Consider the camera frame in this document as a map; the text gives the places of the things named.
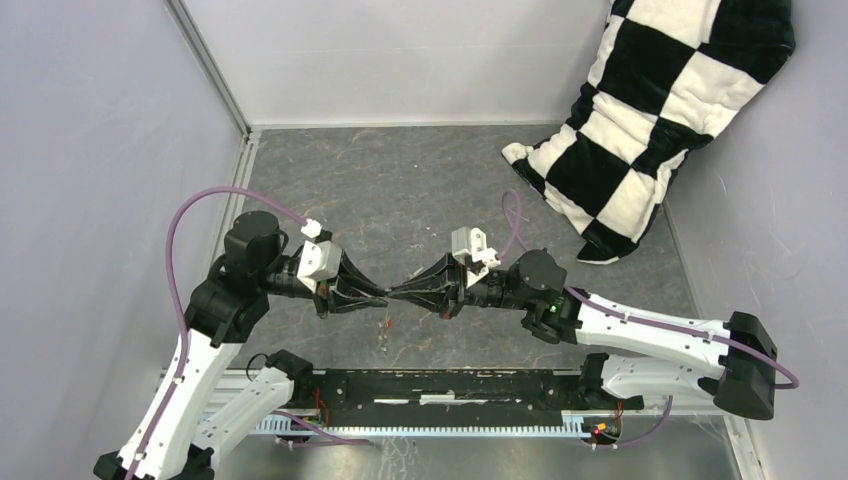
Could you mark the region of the large metal keyring plate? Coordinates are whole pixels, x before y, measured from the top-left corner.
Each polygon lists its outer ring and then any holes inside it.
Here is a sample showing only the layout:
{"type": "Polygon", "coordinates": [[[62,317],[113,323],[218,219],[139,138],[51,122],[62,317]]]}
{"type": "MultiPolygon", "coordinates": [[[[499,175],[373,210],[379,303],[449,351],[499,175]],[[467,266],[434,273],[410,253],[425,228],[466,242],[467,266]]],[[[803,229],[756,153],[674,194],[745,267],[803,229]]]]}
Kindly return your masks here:
{"type": "Polygon", "coordinates": [[[384,328],[384,323],[385,323],[385,321],[386,321],[387,319],[391,319],[391,320],[392,320],[392,316],[391,316],[391,304],[390,304],[390,303],[387,303],[387,305],[386,305],[386,308],[385,308],[385,316],[384,316],[383,321],[380,323],[380,327],[379,327],[378,335],[377,335],[377,338],[378,338],[378,347],[379,347],[379,349],[380,349],[380,351],[381,351],[382,353],[387,353],[387,352],[388,352],[388,332],[389,332],[389,330],[392,328],[392,327],[391,327],[391,328],[390,328],[390,329],[388,329],[388,330],[386,330],[386,329],[384,328]]]}

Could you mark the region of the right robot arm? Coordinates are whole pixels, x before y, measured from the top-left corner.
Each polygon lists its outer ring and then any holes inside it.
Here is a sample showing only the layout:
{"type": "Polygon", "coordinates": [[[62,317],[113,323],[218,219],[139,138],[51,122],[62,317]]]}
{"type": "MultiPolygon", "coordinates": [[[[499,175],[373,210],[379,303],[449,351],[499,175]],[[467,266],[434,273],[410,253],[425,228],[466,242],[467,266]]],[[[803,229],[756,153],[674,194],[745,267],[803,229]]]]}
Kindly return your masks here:
{"type": "Polygon", "coordinates": [[[602,408],[615,399],[652,395],[708,398],[724,412],[774,417],[777,347],[761,320],[734,312],[727,320],[660,314],[570,287],[567,272],[544,249],[523,253],[507,269],[446,255],[390,298],[453,318],[465,306],[523,312],[523,328],[549,343],[611,347],[593,354],[577,382],[580,400],[602,408]]]}

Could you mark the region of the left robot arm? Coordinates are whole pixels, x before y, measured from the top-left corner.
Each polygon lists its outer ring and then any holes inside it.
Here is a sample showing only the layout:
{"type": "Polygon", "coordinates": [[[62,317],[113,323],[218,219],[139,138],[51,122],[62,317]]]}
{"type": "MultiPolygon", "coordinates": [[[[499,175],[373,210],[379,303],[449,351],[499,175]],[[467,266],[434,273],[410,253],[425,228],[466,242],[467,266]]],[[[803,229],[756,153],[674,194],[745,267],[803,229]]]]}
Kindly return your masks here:
{"type": "Polygon", "coordinates": [[[102,455],[99,479],[212,479],[223,458],[265,417],[314,394],[311,363],[272,355],[236,397],[205,418],[220,378],[269,311],[272,295],[308,299],[320,317],[384,308],[386,292],[350,262],[329,235],[307,241],[292,256],[278,218],[251,211],[234,221],[224,252],[192,292],[183,315],[186,336],[136,432],[118,451],[102,455]]]}

